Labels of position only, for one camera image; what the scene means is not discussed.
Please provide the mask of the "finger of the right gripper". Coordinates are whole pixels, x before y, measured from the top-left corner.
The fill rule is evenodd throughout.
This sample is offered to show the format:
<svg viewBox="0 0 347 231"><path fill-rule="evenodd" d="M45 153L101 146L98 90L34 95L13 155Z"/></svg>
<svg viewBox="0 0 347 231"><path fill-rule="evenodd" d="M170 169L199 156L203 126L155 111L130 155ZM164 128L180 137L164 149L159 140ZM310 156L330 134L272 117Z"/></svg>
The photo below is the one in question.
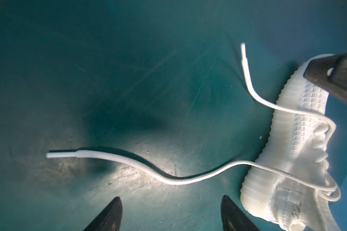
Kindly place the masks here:
<svg viewBox="0 0 347 231"><path fill-rule="evenodd" d="M347 53L314 57L303 77L347 105Z"/></svg>

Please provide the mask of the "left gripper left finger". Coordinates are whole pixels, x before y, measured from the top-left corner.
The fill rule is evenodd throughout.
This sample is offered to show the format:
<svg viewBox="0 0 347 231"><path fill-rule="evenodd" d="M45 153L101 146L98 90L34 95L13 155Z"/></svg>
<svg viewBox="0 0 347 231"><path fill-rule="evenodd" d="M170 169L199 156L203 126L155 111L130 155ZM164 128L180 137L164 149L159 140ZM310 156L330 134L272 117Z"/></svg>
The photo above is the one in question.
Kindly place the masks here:
<svg viewBox="0 0 347 231"><path fill-rule="evenodd" d="M123 207L120 197L115 197L84 231L119 231Z"/></svg>

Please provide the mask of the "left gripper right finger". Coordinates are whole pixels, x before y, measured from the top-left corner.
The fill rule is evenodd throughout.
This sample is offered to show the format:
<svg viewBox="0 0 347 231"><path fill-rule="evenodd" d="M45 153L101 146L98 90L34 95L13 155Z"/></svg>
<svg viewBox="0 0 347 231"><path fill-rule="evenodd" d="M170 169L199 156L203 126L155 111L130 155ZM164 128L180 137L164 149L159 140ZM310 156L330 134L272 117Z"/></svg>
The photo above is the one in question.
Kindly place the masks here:
<svg viewBox="0 0 347 231"><path fill-rule="evenodd" d="M222 197L221 218L224 231L260 231L227 195Z"/></svg>

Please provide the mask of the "white knit sneaker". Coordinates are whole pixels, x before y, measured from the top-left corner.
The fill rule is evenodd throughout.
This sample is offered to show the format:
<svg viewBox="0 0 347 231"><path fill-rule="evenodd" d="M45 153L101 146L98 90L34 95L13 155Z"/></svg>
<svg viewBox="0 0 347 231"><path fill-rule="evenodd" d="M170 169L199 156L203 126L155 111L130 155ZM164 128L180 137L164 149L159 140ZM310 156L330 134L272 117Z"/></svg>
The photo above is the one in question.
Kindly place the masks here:
<svg viewBox="0 0 347 231"><path fill-rule="evenodd" d="M243 182L240 200L254 217L286 231L337 231L329 202L340 199L328 173L327 143L334 123L325 117L328 92L304 78L307 63L290 77L274 104L270 135L256 163L285 171L312 187L277 173L252 167Z"/></svg>

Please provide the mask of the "white shoelace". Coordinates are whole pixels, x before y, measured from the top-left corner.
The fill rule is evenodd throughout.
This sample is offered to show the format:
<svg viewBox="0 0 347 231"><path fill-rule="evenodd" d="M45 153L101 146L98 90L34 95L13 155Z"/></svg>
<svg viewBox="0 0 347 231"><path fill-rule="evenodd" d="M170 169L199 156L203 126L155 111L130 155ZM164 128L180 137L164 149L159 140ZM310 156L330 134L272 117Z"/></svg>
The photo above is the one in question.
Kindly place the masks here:
<svg viewBox="0 0 347 231"><path fill-rule="evenodd" d="M282 112L288 112L292 114L302 114L302 115L307 115L307 116L315 116L327 123L329 126L329 130L326 135L326 141L329 141L331 138L333 132L336 129L336 124L328 117L313 113L313 112L307 112L307 111L301 111L301 110L294 110L294 109L289 109L286 107L282 106L277 106L276 104L273 104L262 97L260 97L256 91L253 88L252 81L251 81L251 76L250 76L250 70L249 70L249 64L248 64L248 59L246 56L246 45L245 43L241 43L241 54L242 54L242 67L243 67L243 73L244 73L244 78L246 82L247 89L251 96L257 100L259 103L276 109L280 110ZM172 175L169 175L165 172L162 172L158 168L153 168L147 164L144 164L140 161L137 161L133 158L129 157L124 157L122 155L118 154L111 154L111 153L106 153L106 152L100 152L100 151L93 151L93 150L76 150L76 151L68 151L68 152L48 152L46 154L46 158L94 158L94 159L102 159L102 160L108 160L108 161L114 161L122 164L129 165L131 167L134 167L149 176L155 178L156 180L169 184L169 185L187 185L187 184L192 184L196 182L201 182L206 179L212 178L216 175L219 175L220 173L235 167L239 165L248 165L252 167L257 167L262 170L266 170L268 172L277 174L279 176L286 177L290 180L293 180L297 183L300 183L304 186L307 186L309 188L315 189L318 191L318 195L329 201L329 202L335 202L338 201L341 198L341 191L337 185L337 183L333 180L331 176L326 176L325 180L327 181L326 185L318 185L314 184L311 182L308 182L306 180L303 180L297 176L294 176L290 173L287 173L285 171L273 168L273 167L268 167L262 164L258 164L252 161L246 161L246 160L238 160L238 161L231 161L221 167L218 167L212 171L209 171L207 173L202 173L197 176L189 176L189 177L174 177Z"/></svg>

